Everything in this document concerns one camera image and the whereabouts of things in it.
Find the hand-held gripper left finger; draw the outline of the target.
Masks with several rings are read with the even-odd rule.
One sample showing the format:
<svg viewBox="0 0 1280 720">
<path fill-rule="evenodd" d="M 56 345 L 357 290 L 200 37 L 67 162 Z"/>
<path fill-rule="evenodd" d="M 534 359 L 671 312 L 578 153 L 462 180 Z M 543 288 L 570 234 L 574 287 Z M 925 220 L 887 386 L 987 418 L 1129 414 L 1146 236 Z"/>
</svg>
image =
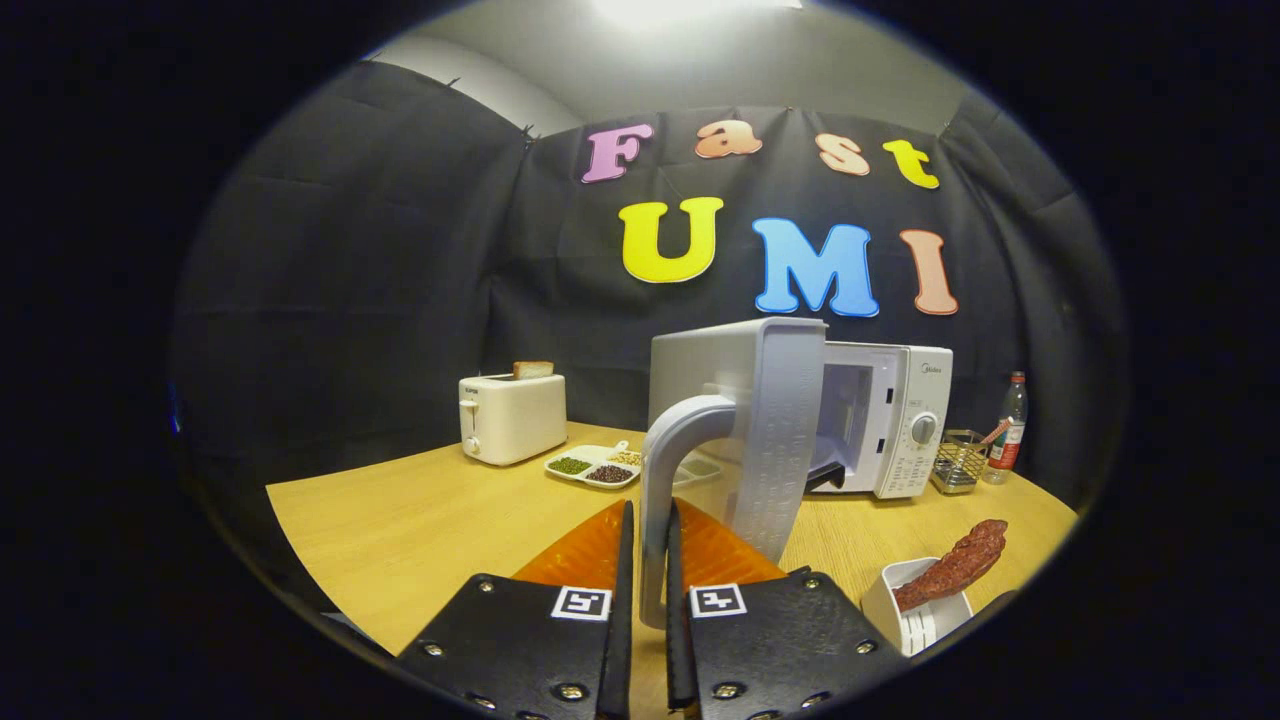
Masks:
<svg viewBox="0 0 1280 720">
<path fill-rule="evenodd" d="M 630 715 L 634 506 L 562 536 L 512 577 L 470 577 L 396 670 L 488 719 Z"/>
</svg>

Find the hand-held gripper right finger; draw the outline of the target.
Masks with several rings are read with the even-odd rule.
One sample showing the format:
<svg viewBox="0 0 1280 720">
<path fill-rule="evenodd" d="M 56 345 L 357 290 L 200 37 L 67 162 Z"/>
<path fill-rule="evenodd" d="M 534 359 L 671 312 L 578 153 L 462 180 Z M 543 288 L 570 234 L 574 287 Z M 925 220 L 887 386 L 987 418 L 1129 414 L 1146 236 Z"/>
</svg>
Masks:
<svg viewBox="0 0 1280 720">
<path fill-rule="evenodd" d="M 690 502 L 671 505 L 668 706 L 686 719 L 814 719 L 909 660 L 835 579 L 781 570 Z"/>
</svg>

